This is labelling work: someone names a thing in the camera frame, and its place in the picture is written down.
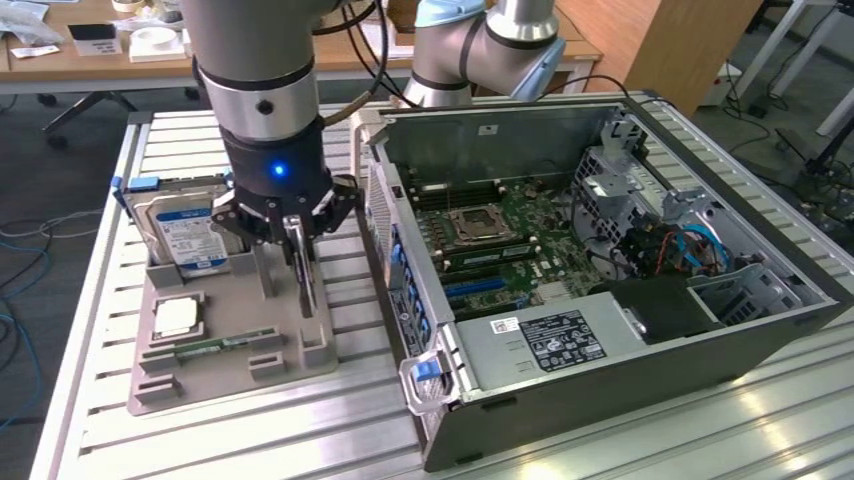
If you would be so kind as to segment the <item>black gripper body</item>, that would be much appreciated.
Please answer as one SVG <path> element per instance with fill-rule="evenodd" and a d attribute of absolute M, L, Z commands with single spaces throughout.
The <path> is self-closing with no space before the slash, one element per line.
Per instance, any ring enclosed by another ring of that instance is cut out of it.
<path fill-rule="evenodd" d="M 332 188 L 324 162 L 322 119 L 276 141 L 239 138 L 222 128 L 238 201 L 264 214 L 275 200 L 283 215 L 310 216 Z"/>

